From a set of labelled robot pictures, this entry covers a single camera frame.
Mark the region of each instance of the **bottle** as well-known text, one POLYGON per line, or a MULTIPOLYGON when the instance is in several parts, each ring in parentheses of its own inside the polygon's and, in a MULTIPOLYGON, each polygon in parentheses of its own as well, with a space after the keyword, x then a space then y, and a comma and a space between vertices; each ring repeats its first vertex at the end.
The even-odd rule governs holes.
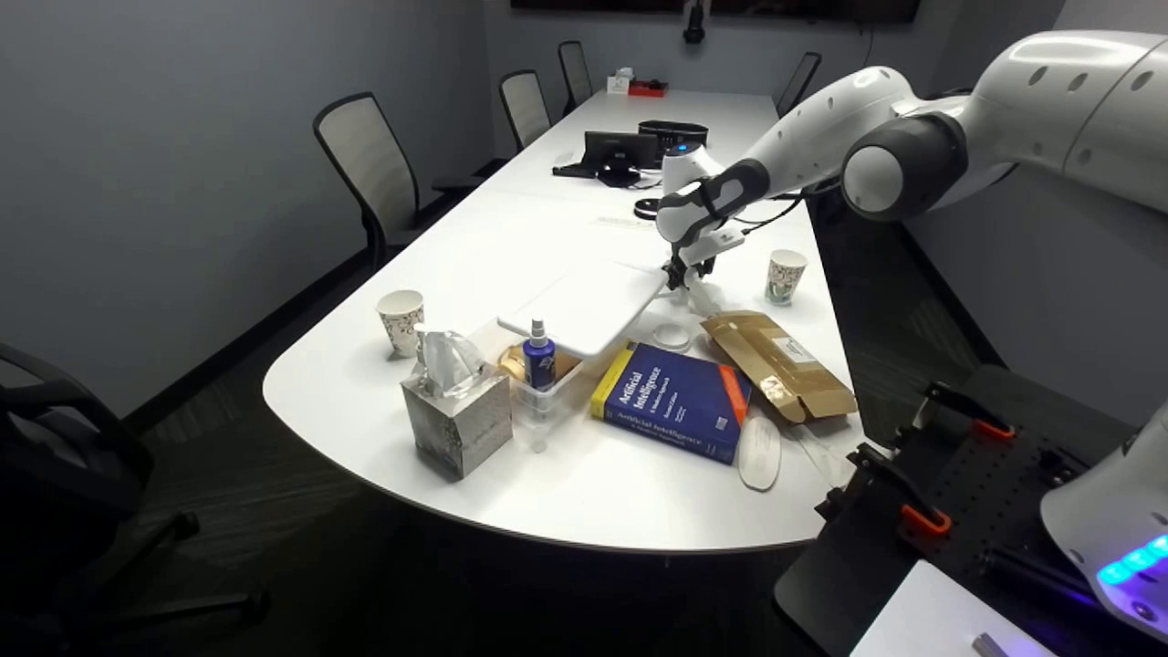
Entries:
POLYGON ((532 321, 532 336, 520 341, 524 385, 545 390, 556 385, 556 342, 545 336, 545 321, 532 321))

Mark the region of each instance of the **office chair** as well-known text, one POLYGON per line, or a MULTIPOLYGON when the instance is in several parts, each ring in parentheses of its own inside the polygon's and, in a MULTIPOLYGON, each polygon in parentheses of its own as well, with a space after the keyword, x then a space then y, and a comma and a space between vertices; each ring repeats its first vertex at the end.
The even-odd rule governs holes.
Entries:
POLYGON ((472 185, 440 185, 440 200, 418 208, 411 166, 371 91, 329 102, 315 121, 318 143, 361 203, 365 247, 378 268, 418 237, 472 185))
POLYGON ((504 111, 508 111, 518 150, 524 150, 549 128, 541 77, 532 68, 508 73, 500 81, 500 96, 504 96, 504 111))
POLYGON ((587 102, 592 77, 587 77, 587 59, 584 59, 584 43, 580 42, 562 42, 557 43, 557 68, 562 68, 562 83, 568 89, 568 102, 562 112, 575 111, 580 102, 587 102))
POLYGON ((777 117, 785 117, 788 111, 796 111, 805 99, 805 89, 810 89, 822 62, 826 62, 826 56, 801 51, 801 59, 790 68, 788 89, 775 99, 777 117))
POLYGON ((83 650, 108 633, 194 615, 266 615, 266 594, 97 615, 136 565, 198 534, 198 514, 176 514, 116 571, 102 561, 116 527, 138 510, 148 467, 148 452, 90 390, 0 342, 0 655, 83 650), (104 576, 75 594, 69 583, 83 571, 104 576))

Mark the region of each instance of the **blue book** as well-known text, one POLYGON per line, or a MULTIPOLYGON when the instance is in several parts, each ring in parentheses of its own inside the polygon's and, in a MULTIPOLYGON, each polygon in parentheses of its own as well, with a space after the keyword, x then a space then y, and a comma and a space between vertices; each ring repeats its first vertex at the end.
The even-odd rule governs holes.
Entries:
POLYGON ((733 463, 748 396, 733 365, 638 342, 592 390, 592 416, 733 463))

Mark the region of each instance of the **paper cup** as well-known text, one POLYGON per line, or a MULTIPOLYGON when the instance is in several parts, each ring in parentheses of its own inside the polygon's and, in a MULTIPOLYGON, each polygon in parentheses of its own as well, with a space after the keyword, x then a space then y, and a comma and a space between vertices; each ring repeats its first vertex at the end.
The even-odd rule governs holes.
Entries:
POLYGON ((414 357, 422 321, 422 296, 414 290, 393 290, 374 304, 378 324, 391 336, 393 357, 414 357))
POLYGON ((801 252, 775 247, 771 252, 771 272, 766 272, 766 296, 775 304, 788 304, 796 285, 800 285, 800 276, 801 276, 801 272, 805 272, 801 252))

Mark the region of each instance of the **conference table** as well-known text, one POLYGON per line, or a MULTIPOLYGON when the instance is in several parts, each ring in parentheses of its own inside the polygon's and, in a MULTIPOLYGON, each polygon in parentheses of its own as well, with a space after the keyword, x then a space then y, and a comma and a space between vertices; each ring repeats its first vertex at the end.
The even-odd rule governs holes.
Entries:
MULTIPOLYGON (((388 357, 378 296, 422 292, 428 328, 453 328, 492 363, 513 342, 495 321, 500 309, 528 301, 548 276, 592 262, 661 268, 669 245, 653 223, 632 214, 653 191, 549 174, 556 166, 580 161, 584 133, 636 133, 638 121, 697 121, 708 128, 711 156, 730 166, 777 112, 766 96, 587 99, 292 342, 261 379, 271 414, 355 480, 422 510, 524 540, 605 550, 748 550, 815 540, 822 531, 815 508, 849 480, 845 452, 865 443, 854 414, 788 427, 755 408, 744 430, 779 444, 779 470, 766 492, 748 491, 726 463, 597 424, 584 402, 556 427, 513 421, 513 439, 458 483, 414 456, 402 397, 411 363, 388 357)), ((719 256, 704 290, 721 309, 771 315, 849 387, 801 208, 719 256), (810 262, 790 304, 766 301, 775 247, 796 247, 810 262)))

